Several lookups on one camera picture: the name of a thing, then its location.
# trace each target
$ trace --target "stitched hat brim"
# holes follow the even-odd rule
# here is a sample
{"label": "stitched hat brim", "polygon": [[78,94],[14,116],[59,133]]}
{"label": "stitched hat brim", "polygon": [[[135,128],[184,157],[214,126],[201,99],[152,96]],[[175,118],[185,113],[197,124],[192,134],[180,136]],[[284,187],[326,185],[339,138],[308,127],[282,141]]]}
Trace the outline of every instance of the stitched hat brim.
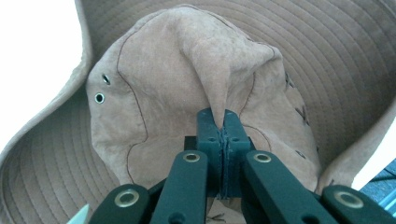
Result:
{"label": "stitched hat brim", "polygon": [[[84,37],[92,42],[85,44],[88,51],[92,47],[85,60],[100,59],[143,16],[181,3],[186,1],[83,1],[82,25],[86,22],[89,30]],[[306,103],[324,167],[363,137],[396,95],[393,1],[187,3],[219,14],[254,40],[280,49]],[[95,207],[117,185],[92,151],[84,90],[60,106],[82,82],[64,90],[62,100],[26,126],[2,154],[2,222],[65,223],[83,204]],[[378,134],[371,139],[381,139]]]}

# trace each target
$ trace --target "beige fabric hat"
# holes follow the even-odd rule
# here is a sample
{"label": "beige fabric hat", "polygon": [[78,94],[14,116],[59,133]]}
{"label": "beige fabric hat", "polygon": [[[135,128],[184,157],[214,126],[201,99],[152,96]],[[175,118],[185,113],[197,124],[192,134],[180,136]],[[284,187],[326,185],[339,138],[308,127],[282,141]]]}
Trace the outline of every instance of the beige fabric hat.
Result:
{"label": "beige fabric hat", "polygon": [[[65,223],[85,203],[94,209],[110,190],[131,178],[149,187],[166,175],[180,148],[180,136],[193,134],[194,113],[205,107],[215,108],[219,127],[224,108],[241,114],[258,148],[272,148],[307,188],[317,192],[330,184],[350,185],[395,117],[394,2],[188,1],[210,12],[194,7],[157,12],[186,3],[181,1],[76,3],[84,40],[82,62],[58,97],[26,124],[1,154],[3,223]],[[200,33],[189,33],[189,25],[183,26],[185,20],[180,20],[182,24],[170,22],[174,18],[189,18],[192,24],[205,18],[202,21],[209,25],[199,29]],[[191,38],[163,29],[166,21]],[[192,46],[208,34],[209,28],[222,31],[215,37],[218,41],[224,38],[221,44],[230,47],[227,50],[238,49],[249,55],[235,54],[235,58],[221,61],[222,65],[234,65],[228,70],[227,66],[215,66],[219,62],[212,60],[203,63],[209,50],[194,51]],[[163,48],[163,39],[154,34],[179,42]],[[227,42],[230,39],[236,44]],[[184,55],[192,62],[190,67],[183,67],[189,71],[183,82],[150,76],[158,75],[167,63],[152,64],[150,71],[139,67],[145,61],[141,55],[152,63],[164,50],[172,53],[181,43],[185,48],[175,57]],[[219,52],[224,51],[216,51],[209,59],[217,58]],[[167,54],[161,62],[172,59]],[[180,66],[186,66],[180,60],[171,64],[166,67],[173,71],[166,74],[170,79],[179,75],[175,72]],[[112,76],[115,72],[121,73],[118,79]],[[254,78],[258,87],[252,86]],[[269,80],[274,85],[265,86]],[[177,98],[184,95],[173,94],[174,86],[167,85],[188,81],[194,85],[186,92],[186,106]],[[216,89],[224,82],[232,88]],[[270,90],[270,98],[279,101],[263,97],[264,90]],[[252,101],[247,101],[250,91]],[[105,98],[100,99],[97,93]],[[95,102],[96,96],[99,103],[104,100],[102,104]],[[268,107],[270,103],[279,107]],[[130,113],[122,114],[120,108]],[[185,113],[171,116],[171,112],[186,108]],[[285,120],[277,117],[280,111]],[[176,125],[168,126],[167,132],[163,125],[170,123]],[[145,160],[152,157],[147,148],[159,152],[159,147],[164,161],[147,164]]]}

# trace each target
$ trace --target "suede fabric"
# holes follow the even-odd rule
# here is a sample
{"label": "suede fabric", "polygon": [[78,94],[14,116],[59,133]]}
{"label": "suede fabric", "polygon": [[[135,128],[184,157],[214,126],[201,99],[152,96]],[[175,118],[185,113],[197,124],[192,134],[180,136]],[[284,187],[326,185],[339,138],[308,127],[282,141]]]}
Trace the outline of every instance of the suede fabric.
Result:
{"label": "suede fabric", "polygon": [[[203,82],[207,73],[211,71],[205,71],[205,68],[200,72],[195,71],[197,75],[194,81],[202,85],[199,87],[201,89],[195,90],[201,93],[197,99],[206,101],[196,102],[199,103],[196,108],[182,105],[186,114],[180,116],[182,119],[177,120],[179,122],[176,126],[172,126],[172,123],[171,133],[163,134],[164,129],[155,129],[152,122],[148,122],[150,126],[146,127],[146,120],[160,116],[174,120],[175,117],[169,113],[147,112],[148,102],[155,102],[153,106],[156,106],[156,109],[167,112],[166,107],[161,107],[163,100],[172,97],[180,99],[177,98],[180,96],[176,94],[169,98],[169,95],[162,95],[160,91],[156,91],[157,89],[150,88],[134,92],[135,86],[132,91],[134,83],[131,80],[137,80],[139,74],[131,73],[137,68],[128,64],[131,63],[128,61],[130,56],[119,59],[111,56],[111,52],[117,51],[113,47],[110,49],[110,46],[117,45],[115,42],[131,27],[140,27],[140,31],[143,31],[143,24],[149,24],[147,15],[183,3],[210,11],[202,13],[225,21],[225,28],[237,33],[238,35],[234,35],[239,40],[244,39],[242,36],[250,36],[253,40],[251,44],[258,46],[253,51],[258,51],[258,54],[265,48],[265,45],[258,44],[262,42],[273,46],[268,48],[278,49],[282,56],[277,54],[278,56],[269,61],[262,59],[257,66],[248,63],[247,68],[254,71],[253,75],[248,71],[237,71],[235,67],[228,73],[220,74],[220,77],[228,78],[230,85],[234,85],[234,88],[224,88],[226,93],[209,92],[210,87],[219,85],[219,82]],[[59,95],[29,121],[0,154],[1,223],[65,223],[86,203],[90,204],[91,211],[94,210],[120,182],[134,181],[145,183],[147,186],[152,185],[168,172],[166,167],[170,166],[170,154],[176,154],[181,150],[181,135],[175,130],[180,122],[193,122],[192,117],[195,115],[188,115],[187,112],[190,113],[204,105],[213,104],[221,107],[220,104],[214,104],[215,101],[221,102],[221,99],[225,101],[224,108],[231,108],[239,114],[247,134],[253,137],[258,148],[275,151],[286,164],[294,164],[297,163],[296,160],[301,160],[299,168],[294,168],[293,172],[303,183],[310,183],[314,178],[312,176],[320,170],[314,156],[314,152],[317,151],[322,167],[321,174],[318,174],[318,193],[331,184],[350,185],[356,173],[373,155],[395,118],[394,1],[77,0],[76,5],[84,49],[81,63],[73,71]],[[152,19],[160,13],[164,11],[158,12],[158,15],[151,14]],[[133,41],[125,43],[128,44],[128,48],[134,48]],[[175,55],[166,55],[166,60],[171,61],[174,58],[171,56]],[[193,61],[187,53],[181,58]],[[100,64],[117,66],[111,62],[116,59],[123,64],[120,63],[118,68],[122,68],[120,71],[123,72],[123,76],[128,77],[125,80],[117,76],[110,79],[110,76],[114,75],[115,67],[100,68]],[[96,74],[94,77],[92,67],[96,63],[95,69],[99,69],[96,71],[103,70],[104,75],[109,78],[110,85],[104,82],[103,74]],[[191,63],[188,68],[195,67],[200,66]],[[190,71],[186,74],[193,78],[192,74],[195,73]],[[85,84],[88,74],[91,74],[89,82],[97,86],[97,92],[89,91],[87,95]],[[241,76],[245,77],[246,81],[232,79],[233,74],[245,74],[246,77]],[[282,76],[284,80],[283,87],[278,76]],[[139,78],[142,83],[150,83],[147,77]],[[269,83],[268,78],[273,78],[275,83],[266,86],[265,83]],[[151,83],[153,86],[156,83],[167,83],[165,78],[157,79],[154,84]],[[249,93],[245,89],[248,87],[251,88]],[[176,86],[176,89],[180,90],[182,86]],[[88,104],[96,104],[95,95],[99,92],[105,96],[104,102],[94,105],[97,106],[97,110],[89,108]],[[258,97],[262,96],[263,92],[271,92],[272,100],[267,94],[264,94],[263,98]],[[234,105],[231,99],[245,102],[246,105]],[[107,105],[113,105],[114,108],[107,107],[104,113],[106,120],[95,122],[94,120],[101,119],[99,116],[104,112],[100,110],[100,106]],[[145,109],[144,113],[147,114],[136,114],[140,109]],[[258,119],[258,115],[250,113],[256,109],[259,112],[265,111],[262,114],[267,119],[265,124],[264,119]],[[121,110],[128,110],[130,113],[122,113]],[[118,114],[134,116],[120,122]],[[112,119],[124,128],[125,132],[115,127]],[[221,124],[220,120],[221,115],[218,115],[218,126]],[[282,128],[279,127],[289,126],[289,122],[293,123],[293,126],[290,125],[290,130],[282,133]],[[103,133],[101,126],[108,128],[108,133]],[[186,133],[194,133],[193,129],[188,130],[191,126],[183,127]],[[310,129],[315,141],[310,139]],[[128,138],[130,131],[135,133],[132,139]],[[291,133],[297,133],[300,137],[293,139]],[[119,140],[118,147],[115,147],[115,139]],[[312,150],[313,147],[309,144],[314,142],[316,147]],[[304,144],[308,144],[308,149],[301,148]],[[170,146],[175,148],[163,150]],[[154,148],[149,151],[146,150],[147,147]],[[113,163],[109,167],[104,163],[111,160],[119,161],[121,156],[128,153],[120,164]],[[111,158],[103,159],[108,154],[112,155]],[[164,168],[158,171],[158,166],[143,164],[147,168],[146,173],[137,172],[140,168],[137,164],[143,163],[139,158],[155,161],[156,164],[163,162]],[[123,173],[116,176],[113,173],[115,169]],[[208,222],[223,223],[224,218],[228,223],[244,223],[237,212],[237,200],[221,203],[214,201],[213,204],[213,209],[208,213]]]}

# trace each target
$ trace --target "hat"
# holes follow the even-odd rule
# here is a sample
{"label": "hat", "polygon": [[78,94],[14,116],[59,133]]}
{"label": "hat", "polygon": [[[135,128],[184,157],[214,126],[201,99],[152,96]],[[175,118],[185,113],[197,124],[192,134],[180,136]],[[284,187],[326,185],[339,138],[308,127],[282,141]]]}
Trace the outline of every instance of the hat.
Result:
{"label": "hat", "polygon": [[66,222],[120,183],[155,184],[209,106],[317,192],[350,185],[395,117],[394,3],[76,3],[82,62],[1,154],[2,222]]}

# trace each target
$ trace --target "bucket hat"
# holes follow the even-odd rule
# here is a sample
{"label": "bucket hat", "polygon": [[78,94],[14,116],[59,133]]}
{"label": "bucket hat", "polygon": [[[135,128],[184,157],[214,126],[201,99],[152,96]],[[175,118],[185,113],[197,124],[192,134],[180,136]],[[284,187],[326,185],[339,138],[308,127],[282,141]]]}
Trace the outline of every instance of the bucket hat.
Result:
{"label": "bucket hat", "polygon": [[152,186],[205,107],[219,128],[224,109],[239,114],[258,149],[317,193],[350,186],[395,118],[394,2],[76,6],[81,63],[0,156],[3,223],[65,223],[119,184]]}

